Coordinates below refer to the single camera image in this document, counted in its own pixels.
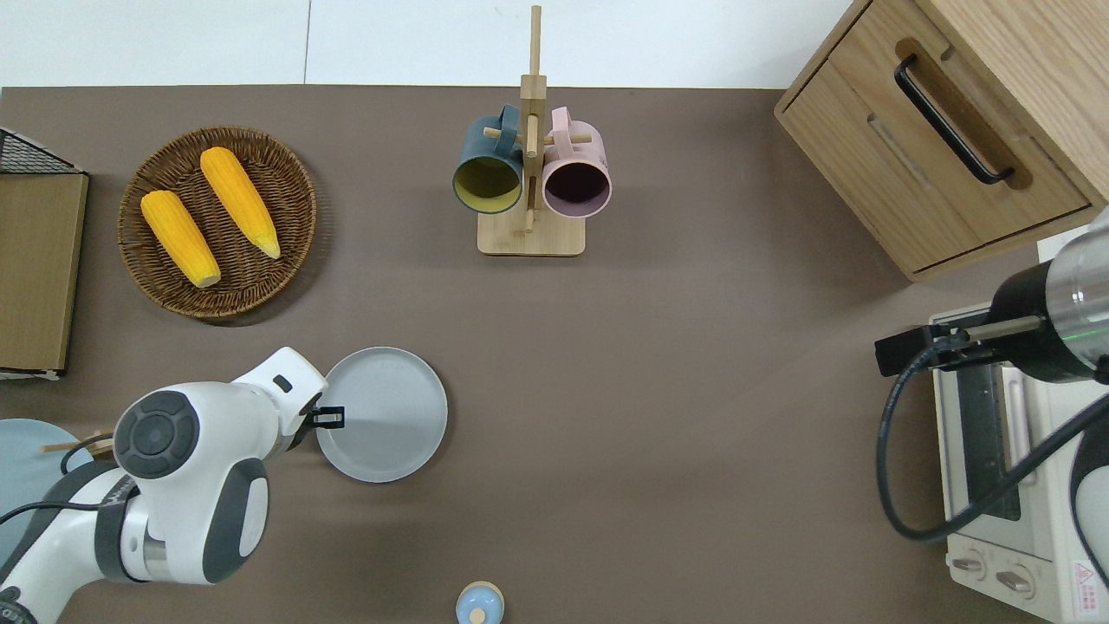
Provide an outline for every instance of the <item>warning label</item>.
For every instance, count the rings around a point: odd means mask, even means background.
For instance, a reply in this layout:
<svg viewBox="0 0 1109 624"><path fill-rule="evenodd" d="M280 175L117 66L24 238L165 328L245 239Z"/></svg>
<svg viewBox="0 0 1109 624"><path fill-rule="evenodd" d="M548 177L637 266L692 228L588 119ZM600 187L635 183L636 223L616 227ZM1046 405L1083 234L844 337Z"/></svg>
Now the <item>warning label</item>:
<svg viewBox="0 0 1109 624"><path fill-rule="evenodd" d="M1098 614L1098 576L1089 561L1075 562L1075 599L1079 615Z"/></svg>

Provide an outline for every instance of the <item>black cable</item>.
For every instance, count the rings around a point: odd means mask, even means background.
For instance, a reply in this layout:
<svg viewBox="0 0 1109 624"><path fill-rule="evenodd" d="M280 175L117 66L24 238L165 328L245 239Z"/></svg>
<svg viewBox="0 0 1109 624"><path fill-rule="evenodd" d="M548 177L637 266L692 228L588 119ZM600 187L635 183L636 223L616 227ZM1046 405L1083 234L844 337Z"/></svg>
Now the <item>black cable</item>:
<svg viewBox="0 0 1109 624"><path fill-rule="evenodd" d="M16 518L17 515L29 512L31 510L77 510L82 512L94 512L100 509L99 504L92 503L60 503L51 501L39 501L38 503L28 503L26 505L20 505L10 512L0 515L0 524L8 522L9 520Z"/></svg>
<svg viewBox="0 0 1109 624"><path fill-rule="evenodd" d="M70 461L70 458L72 458L73 456L75 456L82 449L87 449L89 446L94 444L96 442L100 442L101 440L111 440L112 436L113 434L111 434L111 433L104 433L104 434L101 434L101 436L93 436L92 438L80 442L77 447L73 447L69 451L65 451L65 454L62 456L62 474L69 474L69 461Z"/></svg>
<svg viewBox="0 0 1109 624"><path fill-rule="evenodd" d="M1031 474L1045 460L1055 454L1056 451L1061 449L1067 442L1070 442L1076 436L1081 433L1090 424L1101 420L1106 416L1109 416L1109 393L1105 397L1098 399L1093 403L1090 403L1081 412L1079 412L1075 418L1070 419L1062 424L1059 429L1055 430L1051 436L1044 439L1042 442L1028 456L1021 460L1017 466L1013 467L1013 470L1005 473L1000 481L998 481L986 495L981 497L977 501L971 501L966 508L959 513L952 516L946 522L943 522L932 529L913 529L904 522L894 511L893 501L889 497L889 475L886 471L886 446L889 441L889 423L893 419L894 408L897 407L897 400L901 398L901 393L905 390L905 385L908 380L926 368L927 362L935 357L937 354L946 349L946 344L943 341L933 344L927 349L917 355L916 358L909 362L908 367L897 377L897 381L894 382L893 389L889 391L889 398L886 399L885 409L882 411L882 422L878 426L878 444L877 444L877 478L878 478L878 498L882 500L882 510L886 513L886 518L889 523L893 524L894 530L901 533L905 538L916 542L937 542L944 538L955 533L959 529L963 529L967 524L974 522L978 516L985 513L986 510L991 508L998 501L1001 500L1005 494L1017 487L1020 481L1026 477Z"/></svg>

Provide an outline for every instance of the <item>oven window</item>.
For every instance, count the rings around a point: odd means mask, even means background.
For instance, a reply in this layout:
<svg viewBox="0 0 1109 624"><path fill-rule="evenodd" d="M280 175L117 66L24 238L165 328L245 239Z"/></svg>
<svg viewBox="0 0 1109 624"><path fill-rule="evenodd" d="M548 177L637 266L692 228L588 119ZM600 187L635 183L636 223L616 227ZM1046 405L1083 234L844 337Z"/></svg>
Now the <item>oven window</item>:
<svg viewBox="0 0 1109 624"><path fill-rule="evenodd" d="M957 371L963 453L966 459L967 497L983 498L1005 474L1005 386L1000 365ZM1014 489L986 515L1020 520L1020 493Z"/></svg>

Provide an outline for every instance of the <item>wicker basket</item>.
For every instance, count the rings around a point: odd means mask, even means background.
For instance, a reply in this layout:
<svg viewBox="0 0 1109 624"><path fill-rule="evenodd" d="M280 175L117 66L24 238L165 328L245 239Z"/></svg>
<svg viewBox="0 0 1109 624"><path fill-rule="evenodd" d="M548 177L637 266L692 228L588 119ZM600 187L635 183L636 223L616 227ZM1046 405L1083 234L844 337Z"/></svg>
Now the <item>wicker basket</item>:
<svg viewBox="0 0 1109 624"><path fill-rule="evenodd" d="M277 229L282 256L274 259L238 231L201 172L201 152L224 146L235 153L262 195ZM143 219L140 201L150 191L176 193L207 241L220 282L194 286L170 259ZM139 287L155 303L194 319L243 314L277 294L304 264L316 232L316 192L296 154L248 127L204 127L174 139L139 167L120 205L119 246Z"/></svg>

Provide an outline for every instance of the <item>corn cob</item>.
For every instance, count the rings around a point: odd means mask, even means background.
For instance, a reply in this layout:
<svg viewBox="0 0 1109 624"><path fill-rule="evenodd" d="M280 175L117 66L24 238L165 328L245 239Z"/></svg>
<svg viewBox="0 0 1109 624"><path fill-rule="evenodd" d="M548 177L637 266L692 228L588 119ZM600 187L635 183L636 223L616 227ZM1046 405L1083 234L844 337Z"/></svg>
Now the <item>corn cob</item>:
<svg viewBox="0 0 1109 624"><path fill-rule="evenodd" d="M235 154L226 147L208 147L201 153L201 171L246 239L269 257L281 257L269 211Z"/></svg>
<svg viewBox="0 0 1109 624"><path fill-rule="evenodd" d="M196 222L172 191L152 191L140 202L142 216L173 263L196 287L220 280L220 266Z"/></svg>

